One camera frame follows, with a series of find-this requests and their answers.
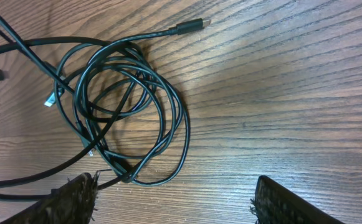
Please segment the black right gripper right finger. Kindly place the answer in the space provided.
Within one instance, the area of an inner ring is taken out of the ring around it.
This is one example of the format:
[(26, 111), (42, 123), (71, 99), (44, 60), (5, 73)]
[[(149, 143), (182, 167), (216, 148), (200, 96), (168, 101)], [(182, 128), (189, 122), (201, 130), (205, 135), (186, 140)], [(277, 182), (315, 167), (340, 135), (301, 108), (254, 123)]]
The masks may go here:
[(343, 224), (266, 175), (258, 178), (250, 202), (258, 224)]

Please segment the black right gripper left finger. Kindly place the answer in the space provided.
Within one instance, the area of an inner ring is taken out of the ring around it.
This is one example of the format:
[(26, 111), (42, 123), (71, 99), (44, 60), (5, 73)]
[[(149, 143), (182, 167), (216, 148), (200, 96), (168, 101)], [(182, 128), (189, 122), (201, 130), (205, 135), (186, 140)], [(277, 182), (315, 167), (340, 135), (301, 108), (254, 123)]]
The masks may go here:
[(89, 224), (98, 193), (97, 180), (97, 174), (80, 174), (0, 224)]

